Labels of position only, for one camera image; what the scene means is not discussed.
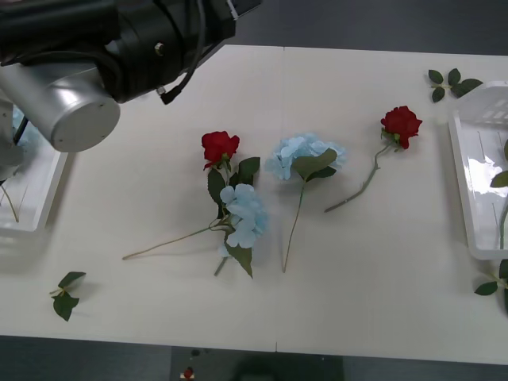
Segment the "black cable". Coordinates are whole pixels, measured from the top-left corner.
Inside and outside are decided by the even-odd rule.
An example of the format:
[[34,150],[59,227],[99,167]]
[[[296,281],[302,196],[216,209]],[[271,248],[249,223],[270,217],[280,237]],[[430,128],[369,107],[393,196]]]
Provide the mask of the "black cable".
[[23,117],[23,120],[19,124],[19,127],[17,128],[16,133],[14,134],[13,138],[14,145],[17,145],[17,143],[19,143],[19,140],[21,139],[21,136],[23,135],[23,132],[25,131],[28,123],[29,123],[28,118]]
[[205,19],[205,7],[203,6],[202,0],[196,0],[198,5],[198,13],[199,13],[199,30],[198,30],[198,45],[196,47],[196,54],[194,54],[194,58],[190,63],[189,70],[187,70],[187,74],[182,79],[178,85],[173,87],[169,92],[162,94],[160,98],[164,102],[164,105],[168,105],[173,102],[176,97],[180,95],[182,90],[187,86],[189,81],[194,75],[194,72],[198,68],[199,60],[201,59],[203,49],[205,47],[205,33],[206,33],[206,19]]

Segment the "flower stem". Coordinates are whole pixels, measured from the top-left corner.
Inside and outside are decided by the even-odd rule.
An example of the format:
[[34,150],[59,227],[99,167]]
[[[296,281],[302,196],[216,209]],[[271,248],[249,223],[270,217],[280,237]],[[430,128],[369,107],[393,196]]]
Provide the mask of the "flower stem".
[[134,257],[134,256],[139,256],[140,254],[145,254],[146,252],[150,252],[150,251],[152,251],[153,249],[155,249],[155,248],[159,248],[159,247],[164,246],[164,245],[166,245],[166,244],[172,244],[172,243],[174,243],[174,242],[178,242],[178,241],[184,240],[184,239],[186,239],[186,238],[188,238],[188,237],[192,237],[192,236],[195,236],[195,235],[197,235],[197,234],[203,233],[203,232],[205,232],[206,230],[211,230],[211,228],[213,228],[213,227],[214,227],[214,226],[211,226],[211,227],[208,227],[208,228],[204,228],[204,229],[198,230],[197,232],[194,232],[194,233],[188,234],[188,235],[186,235],[185,237],[181,237],[181,238],[178,238],[178,239],[176,239],[176,240],[169,241],[169,242],[164,242],[163,244],[158,244],[158,245],[156,245],[156,246],[153,246],[152,248],[148,248],[148,249],[146,249],[146,250],[143,250],[142,252],[135,252],[134,254],[129,254],[128,256],[124,256],[122,259],[123,259],[123,260],[128,260],[128,259],[130,259],[130,258],[132,258],[132,257]]
[[300,209],[302,208],[302,200],[303,200],[303,191],[305,190],[305,183],[302,185],[302,190],[300,191],[300,202],[298,203],[298,210],[296,211],[296,218],[294,219],[293,229],[291,230],[291,235],[289,236],[289,242],[287,243],[287,253],[286,260],[284,260],[283,272],[286,272],[287,267],[287,259],[289,258],[289,250],[291,248],[291,240],[293,239],[294,228],[296,227],[296,221],[298,221],[298,215],[300,214]]
[[220,274],[220,272],[221,272],[222,268],[224,267],[227,260],[228,260],[228,257],[222,258],[222,261],[219,264],[219,267],[217,267],[217,270],[215,270],[215,272],[214,272],[214,276],[218,276]]
[[2,188],[4,195],[7,197],[7,200],[9,201],[10,209],[13,211],[13,214],[14,214],[14,219],[16,220],[17,223],[19,223],[19,217],[17,216],[16,210],[14,209],[13,202],[11,201],[9,194],[7,193],[7,190],[3,187],[3,185],[0,187]]
[[499,224],[499,248],[501,250],[505,248],[505,221],[507,214],[508,214],[508,203],[505,205],[505,209],[501,214],[501,223]]
[[339,207],[343,206],[344,204],[347,204],[348,202],[354,200],[355,198],[357,198],[358,196],[360,196],[362,193],[365,192],[368,185],[371,183],[375,172],[379,169],[378,156],[381,155],[382,153],[384,153],[385,151],[387,151],[389,148],[391,148],[391,146],[392,146],[391,143],[387,144],[387,146],[385,148],[383,148],[381,151],[379,151],[378,153],[376,153],[374,155],[374,167],[372,168],[372,171],[371,171],[370,175],[368,176],[367,181],[362,186],[362,188],[358,192],[356,192],[353,196],[346,198],[343,202],[339,202],[338,204],[336,204],[334,206],[330,206],[327,210],[325,210],[325,213],[331,212],[332,210],[335,210],[336,208],[339,208]]

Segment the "red rose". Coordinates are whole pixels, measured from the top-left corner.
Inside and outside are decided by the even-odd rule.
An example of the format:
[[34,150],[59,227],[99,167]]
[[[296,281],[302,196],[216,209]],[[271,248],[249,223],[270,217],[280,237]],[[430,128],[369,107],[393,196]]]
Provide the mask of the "red rose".
[[223,154],[231,159],[233,154],[237,153],[239,143],[240,138],[238,136],[229,137],[226,131],[203,135],[202,145],[205,149],[205,159],[209,161],[205,169],[222,161]]
[[402,148],[408,149],[410,146],[410,137],[418,135],[421,121],[407,106],[395,107],[384,119],[381,120],[384,130],[387,133],[398,134],[400,137],[398,143]]

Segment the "silver metal cylinder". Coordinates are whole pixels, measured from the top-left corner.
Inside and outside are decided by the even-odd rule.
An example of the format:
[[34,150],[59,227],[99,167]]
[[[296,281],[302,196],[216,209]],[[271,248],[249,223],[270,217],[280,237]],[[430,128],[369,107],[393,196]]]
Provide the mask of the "silver metal cylinder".
[[0,67],[0,89],[61,152],[95,146],[120,118],[92,63]]

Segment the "small red object on floor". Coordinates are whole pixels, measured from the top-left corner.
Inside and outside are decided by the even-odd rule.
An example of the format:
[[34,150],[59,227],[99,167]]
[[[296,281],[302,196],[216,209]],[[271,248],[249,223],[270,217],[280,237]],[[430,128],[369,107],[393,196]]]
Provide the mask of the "small red object on floor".
[[194,379],[194,370],[191,367],[188,367],[180,376],[180,379]]

